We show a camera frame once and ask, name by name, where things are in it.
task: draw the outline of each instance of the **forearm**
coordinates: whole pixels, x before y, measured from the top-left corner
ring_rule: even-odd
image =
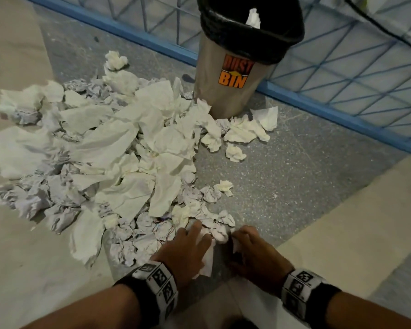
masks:
[[[329,302],[326,322],[331,329],[411,329],[410,319],[345,292]]]
[[[116,285],[79,300],[22,329],[136,329],[141,321],[134,292]]]

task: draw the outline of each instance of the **blue frame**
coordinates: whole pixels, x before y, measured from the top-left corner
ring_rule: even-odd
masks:
[[[93,13],[83,7],[67,3],[62,0],[29,0],[46,8],[72,17],[78,21],[87,23],[106,32],[125,38],[161,54],[180,60],[191,66],[196,66],[197,54],[183,47],[171,44],[153,35],[134,29],[131,26],[121,24],[113,19]],[[400,150],[411,153],[411,138],[397,135],[394,132],[374,126],[359,117],[342,113],[313,99],[307,98],[300,93],[295,93],[282,88],[274,83],[263,81],[257,91],[299,109],[317,115],[341,126],[361,134],[372,137],[383,143],[389,144]]]

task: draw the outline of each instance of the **metal dustbin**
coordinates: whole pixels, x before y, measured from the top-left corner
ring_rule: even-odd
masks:
[[[197,0],[203,29],[195,77],[195,98],[212,106],[215,119],[240,114],[259,83],[303,40],[298,0]],[[250,9],[260,29],[246,25]]]

